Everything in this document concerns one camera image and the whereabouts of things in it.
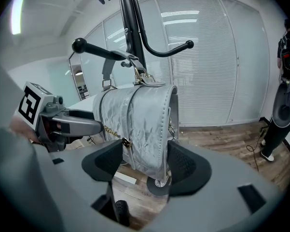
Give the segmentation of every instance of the gold chain strap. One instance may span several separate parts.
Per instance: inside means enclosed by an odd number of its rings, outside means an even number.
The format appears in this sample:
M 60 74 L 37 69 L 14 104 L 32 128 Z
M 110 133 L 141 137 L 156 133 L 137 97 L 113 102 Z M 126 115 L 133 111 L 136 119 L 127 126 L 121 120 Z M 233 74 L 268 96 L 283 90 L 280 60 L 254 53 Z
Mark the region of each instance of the gold chain strap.
M 104 130 L 107 131 L 108 133 L 112 134 L 113 136 L 119 138 L 122 140 L 123 145 L 126 148 L 130 148 L 132 146 L 132 140 L 128 140 L 125 137 L 121 138 L 120 135 L 118 135 L 117 132 L 113 131 L 111 128 L 108 128 L 107 126 L 104 126 Z

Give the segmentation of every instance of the hand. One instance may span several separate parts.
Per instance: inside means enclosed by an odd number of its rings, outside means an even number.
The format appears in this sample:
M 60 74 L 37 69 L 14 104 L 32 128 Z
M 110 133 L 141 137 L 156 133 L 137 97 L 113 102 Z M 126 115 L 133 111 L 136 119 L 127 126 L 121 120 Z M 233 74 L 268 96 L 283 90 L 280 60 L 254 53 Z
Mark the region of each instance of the hand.
M 10 129 L 14 131 L 15 133 L 21 134 L 24 137 L 36 143 L 40 142 L 34 130 L 18 116 L 13 116 L 11 124 L 10 124 Z

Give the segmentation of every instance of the glass wall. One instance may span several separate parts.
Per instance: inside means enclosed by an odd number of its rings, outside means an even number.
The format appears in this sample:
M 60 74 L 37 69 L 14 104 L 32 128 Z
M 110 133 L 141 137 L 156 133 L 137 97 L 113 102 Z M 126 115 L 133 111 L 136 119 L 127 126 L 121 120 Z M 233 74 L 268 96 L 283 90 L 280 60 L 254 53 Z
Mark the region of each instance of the glass wall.
M 269 78 L 269 49 L 258 11 L 235 0 L 222 0 L 232 24 L 238 57 L 236 93 L 229 122 L 258 119 Z
M 181 126 L 259 119 L 269 77 L 268 42 L 260 14 L 234 0 L 139 1 L 149 45 L 165 52 L 187 40 L 194 48 L 158 58 L 144 48 L 148 73 L 178 87 Z M 126 50 L 120 12 L 86 37 L 104 49 Z M 80 55 L 90 95 L 102 90 L 104 59 Z M 115 63 L 112 84 L 132 87 L 134 71 Z

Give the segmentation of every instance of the ceiling light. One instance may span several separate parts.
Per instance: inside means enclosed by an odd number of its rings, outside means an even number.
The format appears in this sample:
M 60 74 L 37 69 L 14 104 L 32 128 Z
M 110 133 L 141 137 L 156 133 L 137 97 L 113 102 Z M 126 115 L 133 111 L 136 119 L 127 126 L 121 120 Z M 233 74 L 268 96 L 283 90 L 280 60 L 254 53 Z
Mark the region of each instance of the ceiling light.
M 21 8 L 24 0 L 13 0 L 12 15 L 11 15 L 11 27 L 12 34 L 19 34 L 21 32 Z
M 114 37 L 114 36 L 116 36 L 117 34 L 122 33 L 122 32 L 124 32 L 124 28 L 122 28 L 122 29 L 120 29 L 120 30 L 114 32 L 113 34 L 111 34 L 111 35 L 108 36 L 107 38 L 110 39 L 110 38 L 112 38 L 112 37 Z
M 164 25 L 169 25 L 169 24 L 187 23 L 187 22 L 197 22 L 197 19 L 186 19 L 186 20 L 166 21 L 163 24 Z
M 118 38 L 117 40 L 114 40 L 114 42 L 117 43 L 118 41 L 121 41 L 121 40 L 124 40 L 124 39 L 125 39 L 125 35 L 120 37 L 120 38 Z
M 166 16 L 172 16 L 172 15 L 197 15 L 199 13 L 199 10 L 190 10 L 190 11 L 176 11 L 176 12 L 164 12 L 161 13 L 162 17 L 166 17 Z

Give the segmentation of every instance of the bag strap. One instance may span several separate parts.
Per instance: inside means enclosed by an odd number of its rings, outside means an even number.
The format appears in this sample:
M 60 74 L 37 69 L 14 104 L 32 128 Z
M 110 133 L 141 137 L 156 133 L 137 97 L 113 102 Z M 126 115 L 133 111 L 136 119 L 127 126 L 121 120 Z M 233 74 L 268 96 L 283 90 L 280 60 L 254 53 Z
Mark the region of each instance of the bag strap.
M 136 84 L 144 84 L 148 87 L 161 87 L 164 86 L 165 83 L 160 83 L 160 82 L 156 82 L 154 77 L 151 75 L 147 74 L 146 69 L 142 66 L 142 64 L 139 61 L 139 58 L 134 56 L 133 54 L 130 54 L 128 52 L 122 51 L 122 50 L 113 50 L 111 51 L 115 54 L 118 54 L 124 58 L 126 58 L 127 60 L 130 61 L 130 63 L 132 64 L 132 66 L 134 67 L 134 71 L 135 71 L 135 80 L 136 80 Z M 115 64 L 115 60 L 111 60 L 111 59 L 106 59 L 103 65 L 103 82 L 102 82 L 102 86 L 103 86 L 103 91 L 110 89 L 111 85 L 111 79 L 110 79 L 110 74 L 112 72 L 112 69 L 114 67 Z M 139 71 L 143 71 L 145 72 L 145 75 L 141 75 L 139 74 Z M 109 85 L 105 85 L 104 82 L 105 81 L 109 81 L 110 84 Z

